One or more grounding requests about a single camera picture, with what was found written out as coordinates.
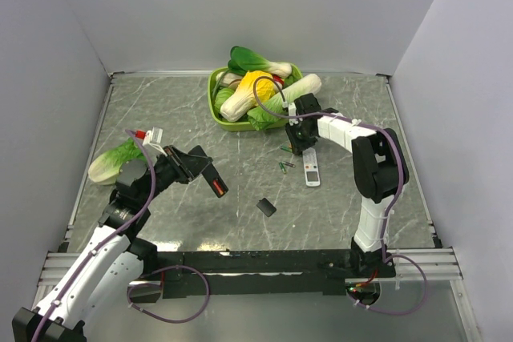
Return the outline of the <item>black remote control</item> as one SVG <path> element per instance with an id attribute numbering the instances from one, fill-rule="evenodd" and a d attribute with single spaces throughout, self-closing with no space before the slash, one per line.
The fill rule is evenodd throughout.
<path id="1" fill-rule="evenodd" d="M 220 177 L 217 169 L 209 164 L 202 172 L 202 176 L 216 194 L 218 198 L 225 196 L 228 193 L 228 187 L 224 180 Z"/>

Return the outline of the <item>red yellow battery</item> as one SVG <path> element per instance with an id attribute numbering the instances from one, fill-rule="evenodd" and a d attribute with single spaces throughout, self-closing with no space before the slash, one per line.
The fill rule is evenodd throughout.
<path id="1" fill-rule="evenodd" d="M 217 180 L 214 180 L 212 182 L 216 192 L 219 194 L 219 195 L 223 195 L 224 194 L 224 190 L 222 188 L 222 186 L 219 184 L 219 182 Z"/>

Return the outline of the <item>black battery cover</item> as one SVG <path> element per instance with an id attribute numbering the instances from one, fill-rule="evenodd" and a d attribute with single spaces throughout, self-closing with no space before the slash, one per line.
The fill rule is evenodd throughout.
<path id="1" fill-rule="evenodd" d="M 277 211 L 267 198 L 260 199 L 256 206 L 266 217 L 271 217 Z"/>

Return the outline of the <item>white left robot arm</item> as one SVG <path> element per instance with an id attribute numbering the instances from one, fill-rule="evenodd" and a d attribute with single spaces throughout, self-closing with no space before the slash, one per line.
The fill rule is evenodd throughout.
<path id="1" fill-rule="evenodd" d="M 138 237 L 149 219 L 150 202 L 173 183 L 187 184 L 198 176 L 203 176 L 218 196 L 225 193 L 212 158 L 200 146 L 187 153 L 166 146 L 155 162 L 126 162 L 89 244 L 34 309 L 20 308 L 15 314 L 15 340 L 86 340 L 93 317 L 117 291 L 157 273 L 156 245 Z"/>

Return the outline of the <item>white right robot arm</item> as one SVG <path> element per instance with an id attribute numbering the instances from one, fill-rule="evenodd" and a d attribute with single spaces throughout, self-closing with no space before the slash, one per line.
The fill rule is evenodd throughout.
<path id="1" fill-rule="evenodd" d="M 314 150 L 319 139 L 337 144 L 352 155 L 353 177 L 362 206 L 353 237 L 358 251 L 350 256 L 349 264 L 356 275 L 370 275 L 378 267 L 375 252 L 381 252 L 382 259 L 386 259 L 389 217 L 409 180 L 395 131 L 346 118 L 334 109 L 322 110 L 311 93 L 282 105 L 289 119 L 285 131 L 292 152 L 303 158 L 308 185 L 320 184 Z"/>

